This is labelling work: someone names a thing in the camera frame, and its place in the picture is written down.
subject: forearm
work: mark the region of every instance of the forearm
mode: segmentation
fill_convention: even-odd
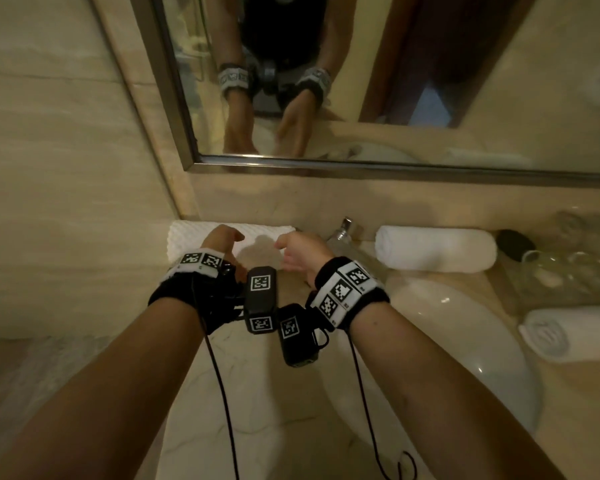
[[[0,479],[133,478],[202,339],[193,307],[154,302],[33,416]]]
[[[327,69],[332,79],[342,69],[349,53],[355,11],[356,0],[329,0],[316,66]]]
[[[362,310],[351,337],[436,478],[562,478],[499,400],[389,304]]]
[[[245,65],[238,26],[238,0],[205,0],[209,35],[218,67]]]

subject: textured white towel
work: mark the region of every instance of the textured white towel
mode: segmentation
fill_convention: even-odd
[[[376,233],[376,257],[393,269],[478,273],[497,254],[493,236],[480,229],[382,226]]]
[[[202,241],[218,222],[174,221],[167,238],[167,257],[173,263],[184,253],[198,249]],[[233,255],[247,268],[273,266],[281,268],[281,254],[273,248],[280,234],[295,230],[291,226],[260,226],[252,224],[227,224],[244,234],[244,241],[236,242]]]
[[[600,360],[600,306],[533,310],[518,330],[549,362]]]

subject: white towel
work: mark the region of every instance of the white towel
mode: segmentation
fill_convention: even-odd
[[[533,310],[518,330],[549,362],[600,360],[600,306]]]
[[[184,253],[198,249],[204,238],[220,223],[174,221],[167,238],[167,257],[173,263]],[[273,266],[280,269],[281,253],[273,247],[280,234],[294,231],[291,226],[260,226],[253,224],[227,224],[244,234],[244,241],[236,242],[233,255],[247,268]]]
[[[497,254],[493,236],[480,229],[382,226],[376,233],[376,256],[393,269],[478,273]]]

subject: person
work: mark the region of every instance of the person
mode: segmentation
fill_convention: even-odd
[[[232,254],[244,237],[218,226],[204,248]],[[283,268],[314,284],[334,256],[318,236],[280,236]],[[133,478],[204,338],[193,306],[159,298],[33,416],[0,459],[0,480]],[[490,391],[387,302],[362,308],[349,333],[432,473],[446,479],[563,479]]]
[[[304,80],[305,71],[318,71],[320,84],[298,83],[298,91],[278,97],[276,108],[283,111],[277,138],[292,136],[292,156],[304,155],[311,138],[313,119],[331,82],[349,53],[357,0],[205,0],[212,50],[220,70],[254,73],[270,62],[280,74],[280,84]],[[253,144],[254,97],[251,82],[223,86],[229,105],[224,131],[224,152],[255,154]],[[263,92],[263,112],[271,113]]]

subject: mirror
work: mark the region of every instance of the mirror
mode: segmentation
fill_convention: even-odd
[[[159,1],[204,155],[600,173],[600,0]]]

